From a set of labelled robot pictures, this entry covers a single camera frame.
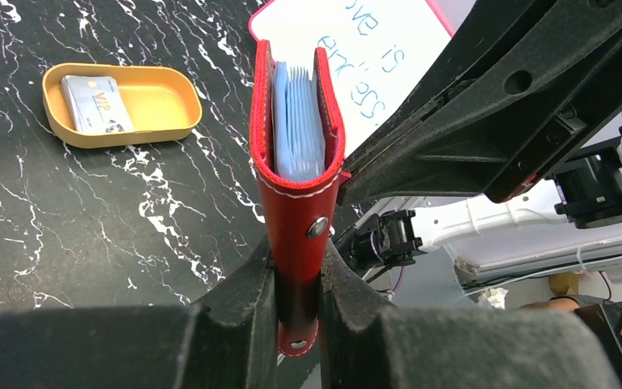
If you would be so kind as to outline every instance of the blue handwritten text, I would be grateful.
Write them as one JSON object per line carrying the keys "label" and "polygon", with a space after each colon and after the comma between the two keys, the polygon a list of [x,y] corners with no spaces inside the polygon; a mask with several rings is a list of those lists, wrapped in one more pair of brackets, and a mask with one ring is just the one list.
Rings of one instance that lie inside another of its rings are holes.
{"label": "blue handwritten text", "polygon": [[402,50],[395,50],[396,48],[397,45],[394,45],[392,49],[389,49],[386,53],[382,54],[381,59],[383,60],[383,65],[381,66],[381,69],[385,73],[390,73],[391,71],[393,71],[394,68],[397,67],[397,65],[399,65],[399,63],[404,60],[404,52]]}
{"label": "blue handwritten text", "polygon": [[385,103],[380,101],[377,92],[371,89],[367,83],[359,82],[351,90],[351,100],[361,107],[360,113],[364,118],[370,119],[375,116],[376,109],[385,109]]}
{"label": "blue handwritten text", "polygon": [[364,11],[364,4],[359,4],[359,0],[349,0],[344,8],[354,11],[351,21],[356,22],[356,31],[358,31],[360,35],[368,35],[369,31],[377,27],[377,20],[370,12]]}
{"label": "blue handwritten text", "polygon": [[354,65],[349,63],[347,57],[337,47],[337,41],[332,36],[324,36],[318,40],[318,47],[326,49],[328,54],[328,66],[338,77],[344,69],[352,69]]}

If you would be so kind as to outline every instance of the black plastic bracket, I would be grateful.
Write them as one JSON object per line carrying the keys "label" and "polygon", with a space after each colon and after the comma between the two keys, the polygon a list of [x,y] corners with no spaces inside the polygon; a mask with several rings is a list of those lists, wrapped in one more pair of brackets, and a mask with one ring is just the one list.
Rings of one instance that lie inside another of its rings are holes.
{"label": "black plastic bracket", "polygon": [[500,203],[620,111],[622,1],[514,1],[500,12],[478,0],[402,106],[347,158],[340,203],[480,193]]}
{"label": "black plastic bracket", "polygon": [[338,251],[349,268],[359,274],[372,267],[412,265],[423,244],[414,235],[414,216],[411,209],[371,215],[358,229],[351,229],[338,239]]}
{"label": "black plastic bracket", "polygon": [[564,194],[555,206],[579,229],[622,223],[620,138],[585,147],[552,175]]}

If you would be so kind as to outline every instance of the whiteboard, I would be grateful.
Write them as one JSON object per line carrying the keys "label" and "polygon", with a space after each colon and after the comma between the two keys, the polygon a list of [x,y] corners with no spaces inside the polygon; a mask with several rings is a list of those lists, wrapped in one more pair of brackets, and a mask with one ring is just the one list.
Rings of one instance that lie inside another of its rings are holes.
{"label": "whiteboard", "polygon": [[310,68],[315,48],[326,49],[347,156],[399,108],[450,39],[425,0],[273,0],[249,31],[292,65]]}

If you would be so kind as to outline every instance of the black marble surface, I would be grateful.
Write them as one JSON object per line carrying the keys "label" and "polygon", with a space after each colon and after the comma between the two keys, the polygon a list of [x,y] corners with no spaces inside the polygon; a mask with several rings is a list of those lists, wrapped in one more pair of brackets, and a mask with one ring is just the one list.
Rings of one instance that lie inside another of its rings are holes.
{"label": "black marble surface", "polygon": [[[189,304],[249,256],[265,233],[248,149],[262,4],[0,0],[0,312]],[[68,147],[41,91],[62,62],[175,68],[203,119],[181,142]]]}

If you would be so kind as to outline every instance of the cable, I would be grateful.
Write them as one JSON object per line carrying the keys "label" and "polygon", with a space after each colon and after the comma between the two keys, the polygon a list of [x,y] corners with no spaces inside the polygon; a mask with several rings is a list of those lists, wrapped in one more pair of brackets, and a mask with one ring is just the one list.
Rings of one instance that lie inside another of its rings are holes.
{"label": "cable", "polygon": [[371,278],[367,279],[367,280],[366,280],[366,284],[370,284],[370,283],[372,283],[373,281],[377,280],[377,278],[378,278],[379,276],[382,276],[383,274],[385,274],[386,272],[388,272],[390,269],[392,269],[392,266],[391,266],[391,265],[388,265],[388,266],[383,267],[382,269],[380,269],[379,271],[377,271],[377,273],[376,273],[375,275],[373,275],[373,276],[371,276]]}
{"label": "cable", "polygon": [[394,287],[392,288],[392,292],[396,293],[399,290],[399,286],[402,284],[402,279],[404,278],[404,266],[399,270],[399,277],[397,278],[397,282],[394,283]]}
{"label": "cable", "polygon": [[604,271],[599,271],[599,274],[602,277],[602,280],[604,281],[604,285],[607,287],[607,291],[609,292],[609,294],[607,295],[607,298],[605,298],[605,301],[611,301],[611,285],[609,285],[609,281],[607,281],[607,277],[604,275]]}
{"label": "cable", "polygon": [[[614,257],[614,258],[599,259],[599,260],[596,260],[596,261],[590,261],[588,263],[589,264],[609,263],[609,262],[614,262],[614,261],[619,260],[619,259],[622,259],[622,255]],[[545,275],[548,275],[548,274],[552,274],[555,271],[568,270],[568,269],[572,269],[574,267],[576,267],[575,264],[569,264],[569,265],[565,265],[563,267],[557,267],[557,268],[537,271],[535,273],[531,273],[531,274],[528,274],[528,275],[525,275],[525,276],[520,276],[520,277],[513,278],[512,280],[502,281],[499,284],[494,284],[492,286],[488,286],[488,287],[485,287],[485,288],[482,288],[482,289],[476,289],[473,292],[469,292],[469,293],[464,294],[464,296],[467,297],[467,296],[470,296],[470,295],[473,295],[473,294],[476,294],[476,293],[479,293],[479,292],[484,292],[484,291],[492,289],[492,288],[499,288],[501,286],[504,286],[504,285],[507,285],[507,284],[512,284],[514,282],[527,280],[527,279],[529,279],[531,277],[534,277],[534,276],[545,276]]]}
{"label": "cable", "polygon": [[[607,256],[607,257],[602,257],[600,259],[591,259],[591,260],[587,260],[584,261],[585,264],[592,264],[592,263],[604,263],[604,262],[608,262],[609,260],[617,260],[617,259],[622,259],[622,255],[618,256],[618,255],[613,255],[613,256]],[[573,267],[573,266],[580,266],[578,263],[567,263],[565,265],[555,265],[553,267],[545,267],[544,269],[542,269],[543,271],[560,271],[562,269],[565,269],[567,267]],[[465,291],[471,290],[471,289],[476,289],[476,288],[481,288],[481,289],[490,289],[492,287],[494,287],[494,285],[497,285],[498,283],[501,282],[506,282],[509,280],[515,280],[518,277],[526,277],[524,278],[524,280],[526,279],[538,279],[538,278],[544,278],[546,276],[546,273],[543,273],[544,275],[542,276],[535,276],[535,274],[537,274],[538,271],[533,270],[533,271],[528,271],[528,272],[521,272],[518,273],[516,275],[512,275],[512,276],[497,276],[494,278],[491,278],[490,280],[485,280],[483,282],[476,282],[476,281],[469,281],[466,283],[462,284],[462,289],[464,289]]]}
{"label": "cable", "polygon": [[366,279],[369,277],[369,274],[371,274],[371,271],[373,271],[373,269],[375,269],[375,266],[374,266],[374,267],[371,267],[370,269],[368,269],[368,270],[366,271],[366,274],[364,274],[364,276],[363,276],[363,277],[361,277],[361,279],[362,279],[362,280],[364,280],[364,281],[366,281]]}

